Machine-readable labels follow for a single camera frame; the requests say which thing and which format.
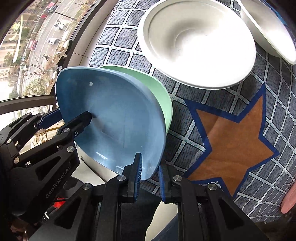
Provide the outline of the blue square plate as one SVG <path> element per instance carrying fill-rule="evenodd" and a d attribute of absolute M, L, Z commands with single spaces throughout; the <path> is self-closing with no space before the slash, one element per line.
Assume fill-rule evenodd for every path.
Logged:
<path fill-rule="evenodd" d="M 153 176 L 164 152 L 166 124 L 159 102 L 143 83 L 109 69 L 69 67 L 58 74 L 55 91 L 65 122 L 84 112 L 92 116 L 75 138 L 85 154 L 122 174 L 141 153 L 141 179 Z"/>

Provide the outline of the pink square plate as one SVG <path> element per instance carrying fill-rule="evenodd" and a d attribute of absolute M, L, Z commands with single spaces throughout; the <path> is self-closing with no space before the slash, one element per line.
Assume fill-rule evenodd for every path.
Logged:
<path fill-rule="evenodd" d="M 285 195 L 282 200 L 280 210 L 282 214 L 288 213 L 296 204 L 296 183 L 290 187 L 288 193 Z"/>

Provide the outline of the white paper bowl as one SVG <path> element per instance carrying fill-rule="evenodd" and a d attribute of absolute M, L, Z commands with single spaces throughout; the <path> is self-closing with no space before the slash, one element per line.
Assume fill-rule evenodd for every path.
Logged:
<path fill-rule="evenodd" d="M 295 65 L 295 27 L 270 1 L 238 1 L 241 19 L 267 53 Z"/>
<path fill-rule="evenodd" d="M 137 36 L 155 68 L 191 87 L 232 87 L 255 63 L 250 30 L 218 1 L 159 1 L 142 16 Z"/>

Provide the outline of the grey checked tablecloth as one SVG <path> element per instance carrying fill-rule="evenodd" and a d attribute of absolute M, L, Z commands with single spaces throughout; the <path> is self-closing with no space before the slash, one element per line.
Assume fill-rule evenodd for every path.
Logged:
<path fill-rule="evenodd" d="M 295 181 L 295 68 L 256 46 L 254 68 L 240 84 L 180 84 L 152 66 L 138 43 L 138 24 L 153 4 L 116 1 L 89 65 L 125 66 L 159 80 L 173 107 L 165 160 L 192 181 L 220 185 L 252 221 L 276 221 Z"/>

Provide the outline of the green square plate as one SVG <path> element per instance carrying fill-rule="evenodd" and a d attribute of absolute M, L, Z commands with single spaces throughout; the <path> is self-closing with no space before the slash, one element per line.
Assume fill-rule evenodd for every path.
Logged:
<path fill-rule="evenodd" d="M 173 106 L 170 95 L 164 85 L 147 73 L 118 65 L 103 65 L 101 68 L 128 74 L 143 83 L 156 97 L 164 114 L 166 133 L 168 133 L 173 118 Z"/>

